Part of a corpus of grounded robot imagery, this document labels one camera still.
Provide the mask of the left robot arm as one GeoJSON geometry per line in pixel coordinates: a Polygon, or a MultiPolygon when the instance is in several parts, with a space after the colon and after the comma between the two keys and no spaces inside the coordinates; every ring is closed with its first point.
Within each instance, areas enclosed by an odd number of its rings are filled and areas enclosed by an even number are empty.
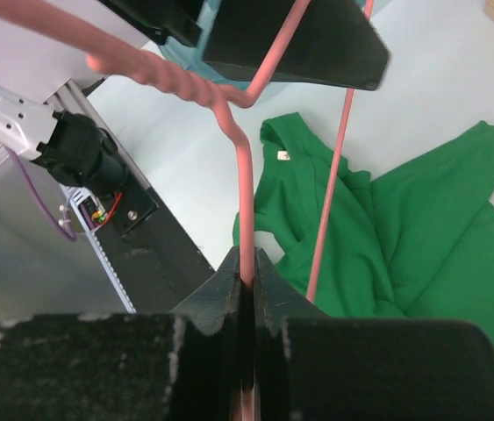
{"type": "MultiPolygon", "coordinates": [[[[212,111],[234,144],[239,194],[254,193],[247,135],[233,107],[255,104],[270,82],[308,82],[374,90],[389,53],[355,1],[217,1],[214,24],[200,23],[205,1],[110,1],[107,7],[157,43],[198,47],[226,77],[217,83],[138,49],[46,1],[0,1],[0,18],[83,51],[102,75],[122,75],[212,111]]],[[[0,87],[0,141],[59,183],[97,196],[119,192],[127,168],[88,118],[0,87]]]]}

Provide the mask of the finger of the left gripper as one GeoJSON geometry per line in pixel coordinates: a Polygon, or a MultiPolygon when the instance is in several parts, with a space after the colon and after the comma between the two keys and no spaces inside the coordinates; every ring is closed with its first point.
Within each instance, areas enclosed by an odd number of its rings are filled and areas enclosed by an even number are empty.
{"type": "MultiPolygon", "coordinates": [[[[228,80],[251,82],[292,5],[291,0],[222,2],[204,62],[228,80]]],[[[364,5],[354,0],[309,2],[273,81],[377,89],[390,55],[364,5]]]]}
{"type": "Polygon", "coordinates": [[[134,29],[159,46],[169,38],[195,47],[202,29],[198,25],[203,0],[99,0],[134,29]]]}

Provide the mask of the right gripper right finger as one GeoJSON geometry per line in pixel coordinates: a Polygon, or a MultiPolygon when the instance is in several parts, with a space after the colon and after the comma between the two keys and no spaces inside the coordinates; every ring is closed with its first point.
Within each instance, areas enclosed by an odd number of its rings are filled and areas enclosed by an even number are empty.
{"type": "Polygon", "coordinates": [[[494,420],[494,346],[461,320],[332,318],[255,252],[263,420],[494,420]]]}

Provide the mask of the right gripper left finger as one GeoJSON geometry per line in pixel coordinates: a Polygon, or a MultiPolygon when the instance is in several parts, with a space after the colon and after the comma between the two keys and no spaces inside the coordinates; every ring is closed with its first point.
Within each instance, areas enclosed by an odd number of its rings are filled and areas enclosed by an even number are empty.
{"type": "Polygon", "coordinates": [[[239,253],[162,314],[34,315],[0,322],[0,420],[229,420],[239,253]]]}

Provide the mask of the pink wire hanger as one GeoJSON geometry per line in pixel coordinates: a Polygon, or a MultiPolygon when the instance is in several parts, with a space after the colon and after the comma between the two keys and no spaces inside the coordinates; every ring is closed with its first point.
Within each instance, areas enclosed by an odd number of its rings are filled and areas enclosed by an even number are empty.
{"type": "MultiPolygon", "coordinates": [[[[88,65],[99,73],[126,76],[184,101],[211,110],[219,128],[232,141],[239,174],[240,246],[239,273],[233,275],[233,290],[241,310],[252,309],[255,279],[254,176],[250,143],[233,118],[230,106],[251,107],[274,74],[286,47],[302,21],[309,4],[296,1],[290,8],[270,49],[247,91],[217,85],[186,71],[158,55],[130,46],[123,40],[45,1],[0,1],[0,18],[72,46],[88,55],[88,65]]],[[[173,420],[216,420],[254,417],[254,330],[250,317],[239,318],[226,373],[231,381],[209,387],[200,374],[172,382],[178,402],[169,411],[173,420]]]]}

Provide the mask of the green tank top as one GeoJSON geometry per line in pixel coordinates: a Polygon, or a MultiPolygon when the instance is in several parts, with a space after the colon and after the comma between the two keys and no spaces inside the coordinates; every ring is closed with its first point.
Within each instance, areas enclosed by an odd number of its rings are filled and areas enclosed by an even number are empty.
{"type": "MultiPolygon", "coordinates": [[[[296,113],[264,121],[260,140],[254,225],[305,292],[333,154],[296,113]]],[[[342,161],[315,304],[336,318],[468,320],[494,343],[493,192],[485,122],[378,178],[342,161]]]]}

